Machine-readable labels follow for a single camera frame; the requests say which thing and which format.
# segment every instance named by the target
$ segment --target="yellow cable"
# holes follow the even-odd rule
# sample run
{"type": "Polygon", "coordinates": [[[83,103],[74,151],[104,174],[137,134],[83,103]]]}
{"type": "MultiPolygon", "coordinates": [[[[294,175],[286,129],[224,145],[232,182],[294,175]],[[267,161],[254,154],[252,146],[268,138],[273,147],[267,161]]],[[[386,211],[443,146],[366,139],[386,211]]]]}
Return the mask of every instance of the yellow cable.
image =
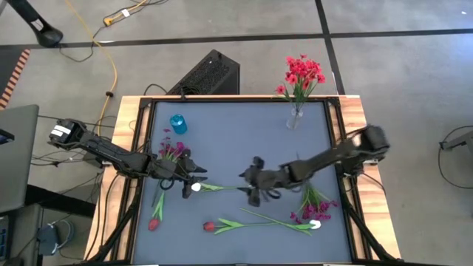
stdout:
{"type": "MultiPolygon", "coordinates": [[[[137,4],[137,5],[135,5],[134,7],[130,7],[130,8],[128,9],[128,11],[132,11],[132,10],[136,9],[136,8],[139,7],[140,5],[144,4],[144,2],[146,2],[146,1],[148,1],[148,0],[142,0],[142,2],[140,2],[140,3],[137,4]]],[[[114,20],[117,19],[117,18],[120,18],[121,16],[123,16],[123,13],[122,13],[122,12],[120,12],[120,13],[118,13],[116,16],[114,16],[114,17],[112,18],[112,21],[114,21],[114,20]]]]}
{"type": "MultiPolygon", "coordinates": [[[[115,67],[115,62],[113,61],[112,56],[109,54],[109,51],[107,51],[104,47],[101,46],[101,44],[99,42],[97,42],[94,39],[94,35],[90,31],[89,27],[87,26],[85,21],[82,19],[81,15],[79,15],[79,13],[77,13],[77,11],[75,11],[75,8],[72,6],[72,4],[69,2],[69,0],[64,0],[64,1],[66,1],[66,4],[67,4],[67,6],[69,6],[69,9],[71,9],[71,11],[75,14],[75,16],[82,23],[82,26],[84,26],[84,29],[87,31],[87,34],[89,35],[90,39],[94,42],[95,45],[97,45],[102,50],[102,52],[106,55],[106,57],[109,58],[110,63],[112,63],[113,74],[114,74],[115,77],[113,79],[112,88],[110,88],[109,92],[113,92],[115,90],[115,87],[117,86],[118,74],[117,74],[117,67],[115,67]]],[[[98,135],[99,136],[101,135],[101,124],[102,124],[103,115],[105,113],[106,106],[109,104],[109,100],[110,100],[110,96],[107,95],[105,103],[103,104],[103,107],[102,107],[100,120],[98,121],[98,135]]]]}

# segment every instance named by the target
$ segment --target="flower bouquet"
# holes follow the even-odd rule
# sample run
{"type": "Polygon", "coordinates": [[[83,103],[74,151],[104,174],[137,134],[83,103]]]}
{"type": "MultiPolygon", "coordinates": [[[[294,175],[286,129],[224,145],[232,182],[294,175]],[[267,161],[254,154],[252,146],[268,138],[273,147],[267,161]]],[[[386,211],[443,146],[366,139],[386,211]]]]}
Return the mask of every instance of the flower bouquet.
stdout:
{"type": "Polygon", "coordinates": [[[302,220],[305,219],[328,220],[331,218],[331,215],[327,214],[330,206],[338,207],[338,203],[328,199],[306,182],[303,187],[301,207],[296,212],[291,212],[290,218],[297,224],[302,224],[302,220]]]}
{"type": "Polygon", "coordinates": [[[278,95],[293,104],[291,116],[286,123],[289,129],[295,129],[299,125],[303,115],[302,107],[317,84],[325,83],[325,76],[322,74],[320,64],[310,59],[306,60],[306,58],[307,55],[301,55],[300,59],[286,57],[289,71],[286,72],[285,80],[293,88],[293,97],[284,84],[276,88],[278,95]]]}

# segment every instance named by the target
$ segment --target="purple flower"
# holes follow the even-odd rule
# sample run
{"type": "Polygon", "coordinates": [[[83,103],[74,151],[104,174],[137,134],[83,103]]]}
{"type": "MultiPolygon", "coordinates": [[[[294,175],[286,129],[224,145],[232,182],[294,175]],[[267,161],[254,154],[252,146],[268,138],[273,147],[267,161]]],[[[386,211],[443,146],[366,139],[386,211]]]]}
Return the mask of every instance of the purple flower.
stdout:
{"type": "Polygon", "coordinates": [[[312,214],[316,211],[316,209],[312,206],[312,204],[308,205],[307,210],[309,211],[310,214],[312,214]]]}

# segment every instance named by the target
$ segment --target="electrical wire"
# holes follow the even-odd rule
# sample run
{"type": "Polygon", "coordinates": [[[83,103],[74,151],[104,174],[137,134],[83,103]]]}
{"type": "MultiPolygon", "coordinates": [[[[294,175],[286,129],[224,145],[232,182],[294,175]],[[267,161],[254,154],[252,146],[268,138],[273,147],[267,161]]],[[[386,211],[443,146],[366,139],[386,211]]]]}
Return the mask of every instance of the electrical wire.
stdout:
{"type": "MultiPolygon", "coordinates": [[[[457,130],[466,129],[466,128],[471,128],[471,127],[473,127],[473,125],[472,125],[472,126],[459,126],[459,127],[457,127],[456,129],[451,130],[450,133],[448,133],[448,134],[444,137],[444,139],[442,140],[441,143],[446,142],[446,140],[450,137],[450,135],[453,134],[454,132],[456,132],[457,130]]],[[[440,175],[442,176],[442,178],[443,178],[445,181],[447,181],[448,184],[453,185],[454,187],[462,188],[462,189],[473,189],[473,187],[467,187],[467,186],[457,185],[457,184],[453,183],[452,181],[448,180],[448,179],[445,177],[445,174],[444,174],[443,171],[442,171],[442,166],[441,166],[441,163],[440,163],[440,154],[441,154],[441,152],[442,152],[442,148],[439,147],[439,148],[438,148],[438,155],[437,155],[437,164],[438,164],[438,171],[440,172],[440,175]]]]}
{"type": "Polygon", "coordinates": [[[110,64],[112,65],[112,68],[113,68],[113,74],[114,74],[114,79],[113,79],[113,83],[112,83],[112,86],[110,88],[110,90],[106,93],[106,100],[105,100],[105,103],[103,104],[103,107],[102,107],[102,111],[101,111],[101,116],[100,116],[100,120],[98,122],[98,135],[100,136],[101,135],[101,120],[103,118],[103,115],[105,114],[105,110],[106,110],[106,107],[107,105],[109,104],[109,101],[110,101],[110,97],[113,95],[113,92],[115,90],[115,87],[117,86],[117,79],[118,79],[118,74],[117,74],[117,67],[115,66],[115,62],[113,61],[113,58],[112,56],[110,55],[110,53],[104,48],[102,47],[102,45],[97,42],[95,39],[94,39],[94,35],[90,32],[90,29],[89,27],[87,26],[87,24],[85,23],[85,21],[82,19],[81,15],[79,15],[79,13],[75,10],[75,8],[72,6],[71,2],[69,0],[64,0],[67,4],[67,6],[69,7],[69,9],[71,9],[71,11],[75,14],[75,16],[78,18],[78,20],[82,23],[82,26],[84,27],[84,29],[87,31],[87,34],[89,35],[90,39],[98,46],[100,47],[101,51],[106,55],[106,57],[110,60],[110,64]]]}
{"type": "MultiPolygon", "coordinates": [[[[102,27],[98,28],[98,30],[97,30],[97,31],[95,32],[95,34],[94,34],[94,38],[97,36],[97,34],[98,34],[101,30],[103,30],[103,29],[105,29],[105,28],[106,28],[105,26],[102,26],[102,27]]],[[[91,44],[90,44],[90,54],[89,54],[88,56],[86,56],[85,58],[82,58],[82,59],[76,59],[76,58],[73,58],[73,57],[70,56],[70,55],[66,55],[65,53],[62,52],[62,48],[63,48],[63,47],[64,47],[64,46],[63,46],[62,44],[59,44],[59,52],[60,52],[62,55],[64,55],[65,57],[67,57],[68,59],[70,59],[70,60],[72,60],[72,61],[74,61],[74,62],[76,62],[76,63],[82,63],[82,62],[84,62],[85,60],[91,58],[91,57],[94,55],[94,42],[93,42],[93,41],[92,41],[91,44]]]]}
{"type": "Polygon", "coordinates": [[[165,90],[161,85],[151,83],[151,84],[149,84],[149,85],[146,87],[145,92],[143,92],[143,95],[146,95],[146,93],[148,92],[148,89],[151,88],[152,86],[156,86],[156,87],[160,88],[161,90],[163,90],[163,92],[164,92],[165,94],[168,94],[168,91],[165,90]]]}

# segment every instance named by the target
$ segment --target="black box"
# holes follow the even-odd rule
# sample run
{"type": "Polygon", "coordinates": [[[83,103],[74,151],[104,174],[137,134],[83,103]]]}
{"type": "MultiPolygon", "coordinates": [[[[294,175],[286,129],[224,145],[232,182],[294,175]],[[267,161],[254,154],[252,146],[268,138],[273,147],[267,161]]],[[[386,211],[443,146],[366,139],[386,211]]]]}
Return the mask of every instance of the black box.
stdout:
{"type": "Polygon", "coordinates": [[[168,95],[238,95],[239,64],[212,50],[168,95]]]}

